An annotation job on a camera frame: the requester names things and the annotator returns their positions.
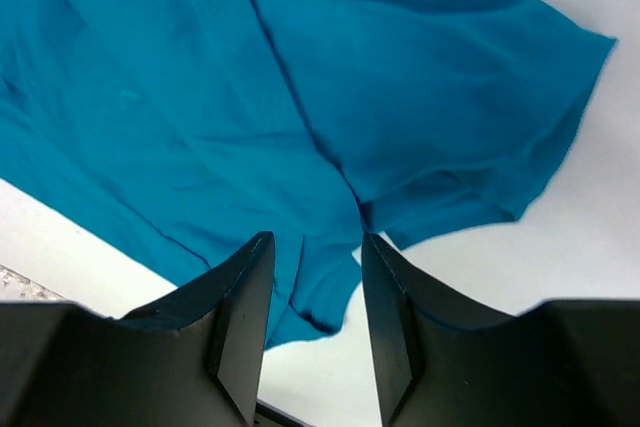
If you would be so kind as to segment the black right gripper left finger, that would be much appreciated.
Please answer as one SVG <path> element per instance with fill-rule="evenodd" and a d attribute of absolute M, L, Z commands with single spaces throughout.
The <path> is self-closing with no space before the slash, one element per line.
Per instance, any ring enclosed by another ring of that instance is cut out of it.
<path fill-rule="evenodd" d="M 250 426 L 275 263 L 262 232 L 119 319 L 70 302 L 1 306 L 5 426 Z"/>

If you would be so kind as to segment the teal blue t shirt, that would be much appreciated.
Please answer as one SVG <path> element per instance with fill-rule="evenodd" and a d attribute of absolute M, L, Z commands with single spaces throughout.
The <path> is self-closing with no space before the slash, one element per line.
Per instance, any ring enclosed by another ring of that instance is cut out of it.
<path fill-rule="evenodd" d="M 520 219 L 614 45 L 541 0 L 1 0 L 1 176 L 176 285 L 272 232 L 266 344 L 315 340 L 365 233 Z"/>

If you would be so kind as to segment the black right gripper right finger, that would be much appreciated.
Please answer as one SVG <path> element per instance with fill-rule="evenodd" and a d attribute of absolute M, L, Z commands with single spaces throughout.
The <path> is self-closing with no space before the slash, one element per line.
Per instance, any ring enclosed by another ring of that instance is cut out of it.
<path fill-rule="evenodd" d="M 635 426 L 639 304 L 490 308 L 366 235 L 363 288 L 386 426 Z"/>

